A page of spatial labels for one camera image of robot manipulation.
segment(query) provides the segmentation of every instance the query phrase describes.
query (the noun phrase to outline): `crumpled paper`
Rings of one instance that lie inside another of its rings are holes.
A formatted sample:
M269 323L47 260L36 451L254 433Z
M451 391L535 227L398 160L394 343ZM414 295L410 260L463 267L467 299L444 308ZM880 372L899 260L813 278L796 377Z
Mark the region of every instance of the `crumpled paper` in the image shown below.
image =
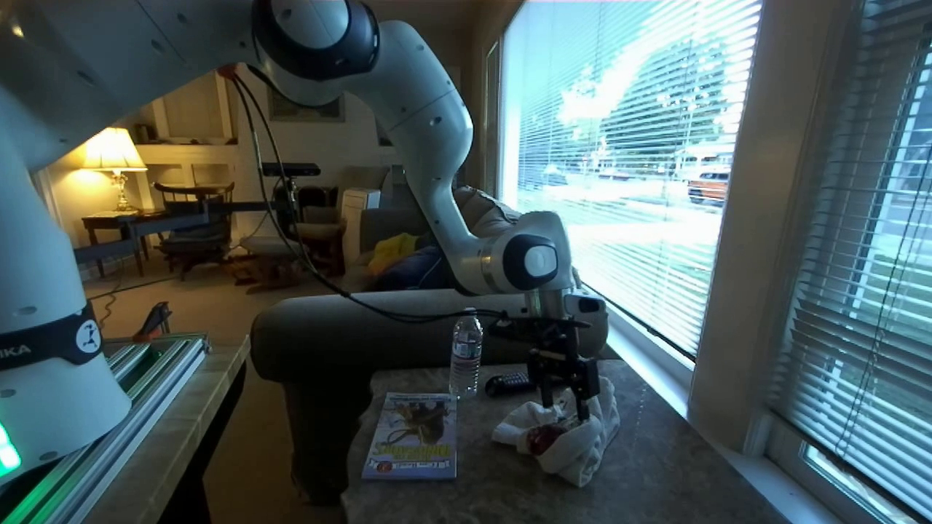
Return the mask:
M535 460L543 471L560 474L583 489L601 471L604 455L617 433L621 416L615 385L601 377L601 393L586 406L589 420L578 422L578 403L570 391L563 391L550 409L525 403L493 429L493 442L513 445L519 455L534 455L527 442L529 432L546 426L564 429L547 451L535 455Z

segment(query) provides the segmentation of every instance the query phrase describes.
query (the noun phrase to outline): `parked car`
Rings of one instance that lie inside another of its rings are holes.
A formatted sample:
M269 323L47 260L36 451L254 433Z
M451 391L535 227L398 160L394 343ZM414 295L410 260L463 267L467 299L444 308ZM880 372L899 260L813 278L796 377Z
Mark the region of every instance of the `parked car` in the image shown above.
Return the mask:
M687 196L694 203L726 203L732 173L703 168L687 180Z

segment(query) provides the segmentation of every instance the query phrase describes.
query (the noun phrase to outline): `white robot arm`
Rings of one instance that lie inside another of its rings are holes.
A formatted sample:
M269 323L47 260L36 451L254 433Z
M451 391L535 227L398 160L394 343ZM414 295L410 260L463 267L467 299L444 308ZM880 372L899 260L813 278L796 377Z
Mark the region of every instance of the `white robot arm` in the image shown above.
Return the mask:
M231 65L262 74L295 103L363 99L397 142L461 289L527 291L538 317L580 314L556 216L527 212L497 240L467 231L451 184L473 122L410 27L378 27L358 0L0 0L0 486L94 442L128 410L100 353L72 247L30 176Z

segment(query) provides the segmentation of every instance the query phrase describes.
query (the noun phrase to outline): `tree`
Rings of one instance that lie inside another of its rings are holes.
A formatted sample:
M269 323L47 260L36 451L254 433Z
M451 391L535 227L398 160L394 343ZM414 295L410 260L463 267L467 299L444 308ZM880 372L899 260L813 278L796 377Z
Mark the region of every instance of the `tree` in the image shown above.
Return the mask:
M719 40L677 40L658 49L607 120L608 150L663 160L687 142L713 142L717 118L726 112L722 87Z

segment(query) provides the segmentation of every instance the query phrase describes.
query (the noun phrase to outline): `green light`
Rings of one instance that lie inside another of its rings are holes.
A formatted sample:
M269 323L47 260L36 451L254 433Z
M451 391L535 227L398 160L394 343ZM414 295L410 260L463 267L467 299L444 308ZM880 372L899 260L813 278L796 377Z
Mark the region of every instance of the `green light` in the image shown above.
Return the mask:
M21 455L17 448L10 442L7 429L0 426L0 477L11 474L21 468Z

